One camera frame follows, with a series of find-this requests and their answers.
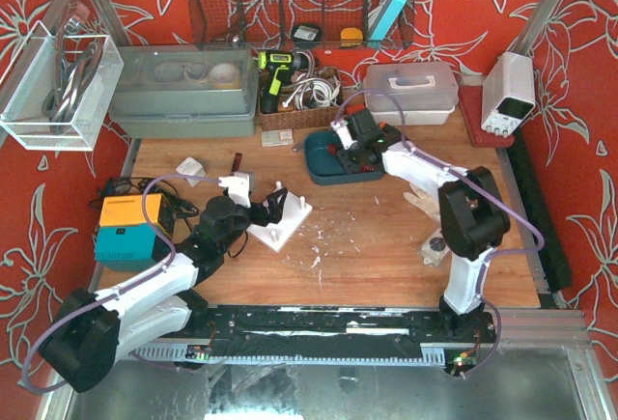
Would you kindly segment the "white timer switch box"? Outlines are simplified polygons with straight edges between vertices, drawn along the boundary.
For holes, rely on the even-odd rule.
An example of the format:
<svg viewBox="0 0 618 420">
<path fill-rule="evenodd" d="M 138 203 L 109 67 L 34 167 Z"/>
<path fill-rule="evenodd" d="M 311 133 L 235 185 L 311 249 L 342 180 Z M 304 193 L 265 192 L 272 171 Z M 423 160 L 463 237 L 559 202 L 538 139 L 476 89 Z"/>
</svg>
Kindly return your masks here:
<svg viewBox="0 0 618 420">
<path fill-rule="evenodd" d="M 440 229 L 430 234 L 419 248 L 423 264 L 431 267 L 440 266 L 449 253 L 450 249 Z"/>
</svg>

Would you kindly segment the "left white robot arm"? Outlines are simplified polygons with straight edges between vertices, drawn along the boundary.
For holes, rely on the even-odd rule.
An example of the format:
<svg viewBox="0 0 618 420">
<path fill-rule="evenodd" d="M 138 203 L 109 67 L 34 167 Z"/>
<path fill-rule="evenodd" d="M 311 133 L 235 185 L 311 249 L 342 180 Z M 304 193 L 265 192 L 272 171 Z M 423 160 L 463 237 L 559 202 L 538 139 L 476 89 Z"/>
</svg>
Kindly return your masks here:
<svg viewBox="0 0 618 420">
<path fill-rule="evenodd" d="M 193 287 L 212 276 L 250 226 L 282 220 L 288 191 L 262 203 L 211 198 L 175 252 L 125 282 L 96 293 L 73 291 L 56 314 L 38 353 L 76 392 L 98 385 L 133 350 L 204 319 L 208 303 Z"/>
</svg>

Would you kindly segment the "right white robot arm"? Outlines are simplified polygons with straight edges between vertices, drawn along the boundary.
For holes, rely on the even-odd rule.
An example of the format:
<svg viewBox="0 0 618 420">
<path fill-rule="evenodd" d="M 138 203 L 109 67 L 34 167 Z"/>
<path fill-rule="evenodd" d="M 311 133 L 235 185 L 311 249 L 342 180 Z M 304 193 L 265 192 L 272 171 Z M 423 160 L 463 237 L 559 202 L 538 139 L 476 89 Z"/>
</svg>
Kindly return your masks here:
<svg viewBox="0 0 618 420">
<path fill-rule="evenodd" d="M 507 214 L 487 197 L 500 198 L 492 172 L 456 167 L 422 152 L 389 124 L 363 109 L 330 123 L 339 142 L 330 153 L 347 173 L 376 169 L 411 183 L 437 200 L 442 237 L 451 267 L 438 312 L 454 338 L 481 320 L 490 254 L 510 230 Z"/>
</svg>

